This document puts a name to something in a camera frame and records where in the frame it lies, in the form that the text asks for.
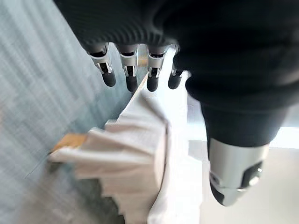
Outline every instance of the light gray fabric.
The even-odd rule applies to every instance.
[[[115,47],[109,88],[52,1],[1,1],[0,30],[0,224],[120,223],[96,181],[45,161],[65,133],[103,127],[128,103]]]

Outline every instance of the black fingertip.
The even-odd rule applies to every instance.
[[[130,92],[135,92],[138,87],[137,77],[135,76],[128,76],[126,77],[127,89]]]
[[[158,88],[159,78],[148,77],[147,87],[150,92],[154,92]]]
[[[178,76],[170,75],[168,79],[168,87],[172,90],[176,89],[179,86],[181,79],[182,77],[180,77],[180,75]]]
[[[217,191],[211,182],[210,182],[210,186],[214,198],[219,202],[219,204],[223,205],[224,195],[219,191]]]
[[[104,74],[102,74],[102,76],[103,76],[104,83],[107,86],[110,86],[110,87],[115,86],[116,79],[115,79],[115,74],[113,71],[111,73],[105,72]]]

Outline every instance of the silver thumb segment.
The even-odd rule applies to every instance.
[[[262,174],[269,144],[238,147],[211,138],[209,143],[210,186],[215,199],[224,206],[234,204]]]

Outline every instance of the gray table surface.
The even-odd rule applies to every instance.
[[[52,1],[1,1],[0,30],[0,224],[122,223],[97,180],[46,160],[64,134],[103,127],[130,100],[116,48],[110,88]]]

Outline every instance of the robotic hand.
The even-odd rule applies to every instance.
[[[176,44],[169,87],[183,70],[206,123],[210,183],[232,205],[256,184],[269,142],[299,100],[298,1],[55,0],[104,82],[115,85],[108,43],[116,44],[129,91],[137,89],[136,49],[148,48],[149,91]]]

